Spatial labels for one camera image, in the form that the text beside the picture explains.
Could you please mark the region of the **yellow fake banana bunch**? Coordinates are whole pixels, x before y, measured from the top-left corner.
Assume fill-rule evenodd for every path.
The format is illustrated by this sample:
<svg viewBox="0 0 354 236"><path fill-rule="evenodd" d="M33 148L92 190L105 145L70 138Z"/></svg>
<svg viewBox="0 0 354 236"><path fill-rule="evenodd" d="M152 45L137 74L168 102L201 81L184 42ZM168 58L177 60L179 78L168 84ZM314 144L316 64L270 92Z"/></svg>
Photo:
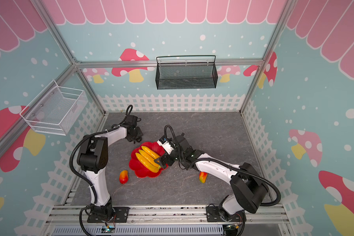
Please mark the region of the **yellow fake banana bunch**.
<svg viewBox="0 0 354 236"><path fill-rule="evenodd" d="M135 155L138 161L149 171L157 173L161 167L154 162L155 159L159 158L160 155L153 151L150 147L141 146Z"/></svg>

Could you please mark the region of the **red flower-shaped fruit bowl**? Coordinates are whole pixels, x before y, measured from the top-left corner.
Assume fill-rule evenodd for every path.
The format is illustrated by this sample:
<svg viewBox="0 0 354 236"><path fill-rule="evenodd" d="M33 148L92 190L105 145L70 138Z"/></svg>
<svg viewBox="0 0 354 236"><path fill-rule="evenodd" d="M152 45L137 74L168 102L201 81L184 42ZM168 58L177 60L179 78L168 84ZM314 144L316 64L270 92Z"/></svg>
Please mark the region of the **red flower-shaped fruit bowl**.
<svg viewBox="0 0 354 236"><path fill-rule="evenodd" d="M139 178L156 178L164 170L155 159L165 154L165 150L157 142L145 142L131 153L129 167Z"/></svg>

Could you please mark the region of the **red yellow fake mango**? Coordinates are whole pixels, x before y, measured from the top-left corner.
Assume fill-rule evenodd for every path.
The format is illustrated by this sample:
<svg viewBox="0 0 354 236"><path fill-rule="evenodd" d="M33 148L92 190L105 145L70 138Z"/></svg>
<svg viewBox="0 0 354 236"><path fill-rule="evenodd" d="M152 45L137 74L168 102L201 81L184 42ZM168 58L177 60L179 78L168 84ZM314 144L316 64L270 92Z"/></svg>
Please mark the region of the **red yellow fake mango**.
<svg viewBox="0 0 354 236"><path fill-rule="evenodd" d="M206 172L200 172L199 174L199 181L201 183L205 183L206 182L206 179L207 179L207 176L208 176L208 173Z"/></svg>
<svg viewBox="0 0 354 236"><path fill-rule="evenodd" d="M129 180L129 177L128 177L128 170L123 170L120 172L120 175L119 175L119 181L121 184L126 184Z"/></svg>

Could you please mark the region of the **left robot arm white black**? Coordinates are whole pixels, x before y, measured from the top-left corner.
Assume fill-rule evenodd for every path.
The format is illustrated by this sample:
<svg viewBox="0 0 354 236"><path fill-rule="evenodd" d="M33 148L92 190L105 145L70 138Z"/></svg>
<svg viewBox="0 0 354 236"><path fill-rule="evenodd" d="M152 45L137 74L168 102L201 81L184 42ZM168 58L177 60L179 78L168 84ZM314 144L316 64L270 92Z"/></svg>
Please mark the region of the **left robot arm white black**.
<svg viewBox="0 0 354 236"><path fill-rule="evenodd" d="M95 218L108 221L115 215L105 177L109 159L108 147L122 139L139 143L143 136L137 126L140 121L137 116L125 115L122 122L112 125L110 129L84 136L71 153L70 169L88 183L91 193L88 208Z"/></svg>

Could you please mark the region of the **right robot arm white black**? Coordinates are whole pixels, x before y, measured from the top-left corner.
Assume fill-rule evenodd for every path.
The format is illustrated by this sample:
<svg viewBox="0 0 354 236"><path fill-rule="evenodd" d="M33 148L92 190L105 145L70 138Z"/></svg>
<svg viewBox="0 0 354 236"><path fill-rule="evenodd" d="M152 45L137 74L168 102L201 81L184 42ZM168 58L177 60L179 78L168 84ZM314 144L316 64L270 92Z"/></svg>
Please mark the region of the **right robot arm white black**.
<svg viewBox="0 0 354 236"><path fill-rule="evenodd" d="M165 154L155 160L162 168L178 162L187 170L213 175L231 186L233 193L216 207L216 213L224 221L244 211L256 213L260 206L271 207L281 201L279 189L261 177L249 163L234 165L213 158L201 150L193 149L184 134L173 138L164 135L157 144L165 150Z"/></svg>

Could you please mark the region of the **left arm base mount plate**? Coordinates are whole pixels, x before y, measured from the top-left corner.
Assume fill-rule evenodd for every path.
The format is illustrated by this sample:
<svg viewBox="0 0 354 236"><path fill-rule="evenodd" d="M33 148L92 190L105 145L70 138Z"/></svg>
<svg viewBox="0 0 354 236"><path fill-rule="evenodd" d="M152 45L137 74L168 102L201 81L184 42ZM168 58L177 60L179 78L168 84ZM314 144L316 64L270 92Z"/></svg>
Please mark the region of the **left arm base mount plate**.
<svg viewBox="0 0 354 236"><path fill-rule="evenodd" d="M129 216L129 207L94 206L86 213L88 223L126 223Z"/></svg>

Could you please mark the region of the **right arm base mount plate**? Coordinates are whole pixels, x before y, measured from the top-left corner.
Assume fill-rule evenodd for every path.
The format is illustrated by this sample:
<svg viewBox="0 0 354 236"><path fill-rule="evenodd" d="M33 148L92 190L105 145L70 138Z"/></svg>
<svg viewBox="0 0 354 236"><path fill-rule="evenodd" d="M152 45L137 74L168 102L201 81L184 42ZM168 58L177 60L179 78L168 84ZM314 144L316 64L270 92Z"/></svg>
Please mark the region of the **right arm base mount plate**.
<svg viewBox="0 0 354 236"><path fill-rule="evenodd" d="M227 213L223 208L215 205L208 205L206 207L207 222L246 222L246 215L243 210L237 211L234 214Z"/></svg>

